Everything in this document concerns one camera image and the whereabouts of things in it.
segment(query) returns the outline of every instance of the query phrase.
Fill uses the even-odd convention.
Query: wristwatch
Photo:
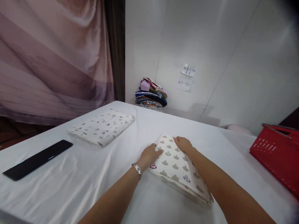
[[[137,172],[139,174],[139,179],[141,179],[141,168],[136,163],[133,163],[132,166],[135,167],[135,169],[137,170]]]

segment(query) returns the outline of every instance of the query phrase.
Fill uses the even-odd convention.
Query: white tablecloth
[[[107,109],[136,120],[104,148],[67,129]],[[0,172],[65,139],[74,145],[19,181],[0,174],[0,209],[31,223],[77,223],[161,134],[187,137],[241,185],[277,223],[292,220],[294,197],[259,164],[255,137],[115,101],[0,151]],[[226,223],[217,204],[201,208],[145,172],[123,223]]]

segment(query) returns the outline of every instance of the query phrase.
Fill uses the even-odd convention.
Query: floor
[[[52,129],[54,126],[25,124],[0,117],[0,150]]]

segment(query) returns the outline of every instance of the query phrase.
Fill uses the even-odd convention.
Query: plastic basket
[[[299,200],[299,130],[262,126],[250,153]]]

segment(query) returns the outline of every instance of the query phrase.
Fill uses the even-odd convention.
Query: hand
[[[164,150],[155,151],[156,144],[153,143],[150,146],[146,147],[141,153],[141,157],[137,162],[137,165],[141,168],[143,172],[146,168],[148,168],[151,164],[153,164],[158,157],[164,152]]]
[[[174,142],[176,143],[176,145],[179,147],[179,149],[182,151],[182,152],[185,152],[185,153],[189,153],[191,150],[194,150],[191,142],[184,138],[184,137],[174,137]]]

